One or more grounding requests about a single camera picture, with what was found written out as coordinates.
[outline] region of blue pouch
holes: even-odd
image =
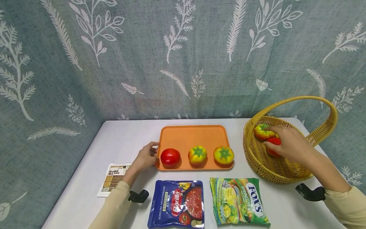
[[[202,181],[156,181],[148,228],[204,228]]]

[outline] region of barilla logo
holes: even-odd
[[[252,200],[252,203],[254,204],[254,211],[253,211],[254,214],[258,217],[264,216],[264,210],[263,210],[263,207],[262,207],[262,203],[259,200],[258,192],[255,189],[254,184],[247,183],[245,186],[248,190],[248,193],[249,193],[249,196]]]
[[[177,188],[174,192],[173,192],[173,196],[172,196],[172,215],[174,217],[177,217],[181,211],[180,209],[180,205],[182,203],[182,196],[183,193],[180,192],[180,189]]]

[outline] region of small packet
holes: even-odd
[[[210,178],[213,213],[217,225],[262,224],[270,226],[256,178]]]
[[[204,228],[202,181],[156,181],[148,228]]]

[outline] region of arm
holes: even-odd
[[[294,129],[279,125],[266,130],[281,138],[281,145],[264,142],[266,147],[304,165],[314,174],[325,189],[325,205],[340,223],[349,229],[366,228],[366,196],[347,183],[329,158]]]
[[[115,189],[105,199],[102,209],[89,226],[89,229],[117,229],[128,213],[131,202],[128,200],[130,190],[140,173],[155,164],[156,149],[159,143],[150,142],[144,146],[136,159],[126,171],[123,180],[118,182]]]

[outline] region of leaf pattern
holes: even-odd
[[[70,103],[67,105],[68,108],[66,110],[70,113],[69,118],[71,118],[74,122],[79,123],[80,125],[85,125],[85,119],[84,119],[84,109],[82,106],[79,106],[77,104],[74,104],[74,99],[69,94],[68,100]]]
[[[164,35],[164,43],[168,47],[167,52],[167,62],[169,63],[169,54],[170,51],[182,49],[183,46],[181,44],[174,44],[174,42],[179,41],[187,41],[188,38],[186,36],[182,36],[180,33],[184,30],[185,32],[189,32],[193,30],[193,26],[189,25],[189,23],[194,18],[191,14],[196,10],[196,4],[192,4],[192,0],[181,0],[183,4],[176,3],[175,8],[178,11],[178,14],[181,15],[181,19],[178,16],[174,16],[174,24],[176,25],[178,32],[175,31],[173,25],[170,25],[170,34]]]
[[[236,0],[234,8],[234,16],[230,26],[229,39],[226,45],[226,52],[229,54],[229,61],[231,62],[231,56],[235,49],[240,27],[242,26],[244,14],[245,14],[246,0]]]
[[[351,171],[348,168],[348,166],[341,167],[341,174],[348,183],[350,183],[354,186],[362,185],[361,181],[359,181],[359,179],[362,178],[362,174],[357,173],[357,172],[354,172],[353,174],[351,174]]]
[[[337,108],[339,113],[348,112],[352,107],[349,104],[352,104],[352,96],[360,94],[364,88],[360,88],[357,86],[354,90],[351,88],[346,89],[344,87],[341,92],[337,92],[337,95],[334,96],[332,104]]]
[[[203,80],[201,79],[202,75],[203,69],[198,71],[198,75],[192,76],[191,88],[193,90],[193,96],[197,98],[197,101],[206,89],[206,84],[203,84]]]
[[[120,27],[122,23],[124,22],[124,17],[116,16],[111,22],[111,13],[108,10],[105,13],[104,16],[104,27],[102,28],[102,17],[98,14],[94,19],[94,11],[98,3],[104,2],[107,6],[113,7],[117,5],[117,2],[115,0],[98,0],[98,1],[92,1],[91,7],[88,6],[85,0],[71,0],[73,3],[77,5],[85,5],[87,12],[85,12],[84,9],[79,9],[77,6],[69,2],[69,6],[72,10],[76,13],[76,20],[80,26],[80,28],[87,34],[87,36],[81,36],[81,39],[91,46],[91,48],[94,51],[95,57],[97,59],[98,66],[99,64],[99,55],[102,53],[107,52],[107,47],[103,47],[103,42],[96,41],[96,38],[98,36],[103,37],[107,41],[116,41],[117,39],[109,34],[106,30],[108,28],[111,28],[115,33],[122,34],[123,31]]]
[[[117,117],[118,120],[129,120],[130,118],[125,116],[124,114],[120,114],[119,117]]]
[[[289,14],[292,5],[289,5],[283,12],[282,9],[275,11],[276,7],[282,3],[282,1],[283,0],[278,0],[278,2],[276,2],[276,0],[273,0],[271,10],[269,10],[269,3],[265,3],[264,0],[259,0],[261,6],[258,8],[255,15],[255,26],[257,27],[257,32],[254,32],[253,29],[249,30],[252,44],[246,62],[248,62],[249,55],[253,50],[256,48],[262,48],[266,44],[263,42],[265,36],[258,39],[261,32],[267,30],[272,36],[277,37],[280,35],[280,32],[278,29],[274,28],[274,26],[282,22],[284,28],[292,28],[292,23],[290,21],[295,20],[302,15],[301,11],[293,11]]]
[[[176,118],[170,118],[170,119],[176,119]],[[178,114],[178,118],[177,119],[182,119],[181,115]],[[189,119],[188,115],[186,114],[186,119]]]
[[[325,81],[323,79],[323,77],[317,73],[316,71],[312,70],[312,69],[307,69],[307,72],[315,79],[315,81],[318,83],[318,87],[319,87],[319,97],[325,98],[325,92],[326,92],[326,84]],[[319,101],[321,108],[323,109],[323,102]]]
[[[239,112],[239,110],[236,110],[234,113],[233,112],[230,112],[229,116],[231,118],[240,118],[241,117],[241,113]]]
[[[23,198],[28,192],[25,192],[23,195],[21,195],[18,199],[11,203],[2,203],[0,204],[0,222],[3,221],[9,214],[10,207],[12,204]]]
[[[22,72],[21,66],[27,65],[30,57],[26,54],[22,55],[23,45],[17,41],[17,32],[13,26],[7,26],[5,21],[0,17],[0,47],[3,47],[0,52],[0,62],[5,63],[14,74],[6,68],[0,67],[0,76],[5,80],[5,85],[0,85],[0,95],[3,95],[9,100],[15,100],[19,103],[20,108],[26,119],[34,121],[27,113],[24,107],[24,101],[29,100],[35,93],[34,85],[27,88],[22,96],[21,87],[23,84],[28,84],[33,77],[33,72]]]
[[[128,84],[126,84],[126,83],[121,83],[122,84],[122,86],[129,92],[129,93],[131,93],[131,94],[135,94],[136,92],[138,92],[138,93],[140,93],[140,94],[143,94],[144,95],[144,93],[142,93],[142,92],[139,92],[137,89],[136,89],[136,87],[133,87],[133,86],[130,86],[130,85],[128,85]]]
[[[166,75],[166,76],[168,76],[168,77],[170,77],[171,79],[173,79],[177,84],[178,84],[178,87],[182,90],[182,92],[189,98],[189,99],[191,99],[190,97],[189,97],[189,95],[188,95],[188,92],[187,92],[187,90],[186,90],[186,87],[184,86],[184,84],[183,84],[183,82],[182,82],[182,80],[178,77],[178,76],[176,76],[176,75],[174,75],[173,73],[171,73],[171,72],[169,72],[169,71],[167,71],[167,70],[160,70],[160,72],[162,73],[162,74],[164,74],[164,75]]]
[[[294,118],[297,118],[297,115],[295,115]],[[301,121],[301,124],[304,125],[305,124],[305,120]]]
[[[326,61],[326,59],[335,51],[340,50],[340,51],[357,51],[358,50],[358,46],[355,45],[346,45],[347,43],[351,42],[351,41],[357,41],[357,43],[366,43],[366,31],[361,33],[362,30],[362,22],[358,22],[357,25],[355,26],[355,28],[353,29],[353,31],[347,33],[346,35],[346,40],[344,40],[344,34],[345,33],[339,33],[336,37],[336,41],[334,42],[335,44],[335,48],[328,53],[324,59],[323,59],[323,63]]]
[[[69,35],[66,32],[64,21],[60,18],[60,15],[56,12],[56,9],[52,6],[52,3],[50,2],[50,0],[40,0],[40,1],[42,2],[43,7],[50,14],[52,24],[57,31],[59,39],[66,51],[66,54],[69,57],[71,63],[76,65],[82,71],[83,69],[79,65],[79,61],[78,61],[78,57],[76,56],[75,49],[71,45]],[[80,11],[78,11],[78,10],[79,9],[77,7],[75,7],[74,11],[79,12],[79,14],[80,14]]]
[[[255,83],[256,83],[256,85],[257,85],[257,87],[258,87],[258,89],[260,90],[260,91],[264,91],[265,89],[268,89],[268,90],[272,90],[272,89],[270,89],[270,88],[268,88],[268,83],[266,83],[266,82],[264,82],[264,81],[262,81],[262,80],[260,80],[260,79],[257,79],[256,81],[255,81]]]
[[[61,134],[65,136],[74,137],[80,133],[74,130],[69,130],[63,127],[55,126],[51,128],[44,128],[43,130],[35,132],[34,134],[30,135],[27,140],[34,140],[36,138],[44,137],[50,134]]]

